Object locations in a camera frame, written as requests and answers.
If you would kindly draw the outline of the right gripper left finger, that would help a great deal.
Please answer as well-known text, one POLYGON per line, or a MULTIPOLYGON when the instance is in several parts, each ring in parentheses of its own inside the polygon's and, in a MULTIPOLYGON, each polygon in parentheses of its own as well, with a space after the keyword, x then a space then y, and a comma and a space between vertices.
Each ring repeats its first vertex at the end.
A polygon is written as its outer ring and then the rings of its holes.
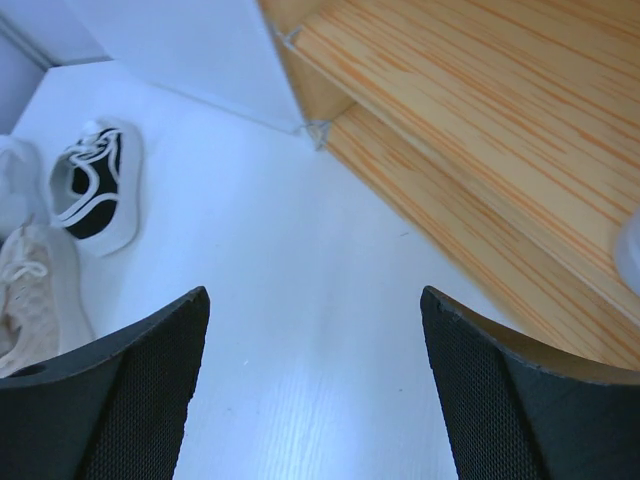
POLYGON ((207 291, 197 287, 2 379, 2 478, 172 478, 209 315, 207 291))

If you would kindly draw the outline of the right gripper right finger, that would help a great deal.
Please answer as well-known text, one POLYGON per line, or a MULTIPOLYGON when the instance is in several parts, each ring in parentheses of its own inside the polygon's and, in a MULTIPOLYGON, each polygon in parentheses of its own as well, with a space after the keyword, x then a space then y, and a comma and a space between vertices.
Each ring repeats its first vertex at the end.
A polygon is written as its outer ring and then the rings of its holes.
POLYGON ((420 308, 459 478, 638 478, 637 371, 554 348, 431 286, 420 308))

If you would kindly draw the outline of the white leather sneaker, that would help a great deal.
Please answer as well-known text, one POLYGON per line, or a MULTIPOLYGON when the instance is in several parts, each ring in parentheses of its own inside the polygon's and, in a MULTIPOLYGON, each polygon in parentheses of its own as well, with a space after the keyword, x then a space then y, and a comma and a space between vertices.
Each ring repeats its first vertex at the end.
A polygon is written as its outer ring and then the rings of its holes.
POLYGON ((614 261, 620 278, 637 296, 640 295, 640 210, 636 209, 619 232, 614 261))
POLYGON ((30 143, 1 136, 1 241, 24 223, 49 223, 41 162, 30 143))

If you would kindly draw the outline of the black and white sneaker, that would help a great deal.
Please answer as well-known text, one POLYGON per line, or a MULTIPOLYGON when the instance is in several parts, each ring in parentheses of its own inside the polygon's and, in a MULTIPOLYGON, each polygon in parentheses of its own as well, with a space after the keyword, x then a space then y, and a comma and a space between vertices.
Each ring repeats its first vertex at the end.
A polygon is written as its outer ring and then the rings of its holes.
POLYGON ((88 121, 48 175, 54 222, 94 256, 135 238, 144 145, 138 128, 111 117, 88 121))

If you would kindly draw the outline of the white translucent cabinet door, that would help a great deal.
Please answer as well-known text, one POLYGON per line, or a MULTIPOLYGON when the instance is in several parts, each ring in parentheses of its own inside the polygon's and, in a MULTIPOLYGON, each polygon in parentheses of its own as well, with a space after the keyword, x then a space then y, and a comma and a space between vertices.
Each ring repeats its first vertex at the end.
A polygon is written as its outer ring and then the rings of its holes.
POLYGON ((274 129, 305 118, 255 1, 71 1, 105 53, 139 78, 274 129))

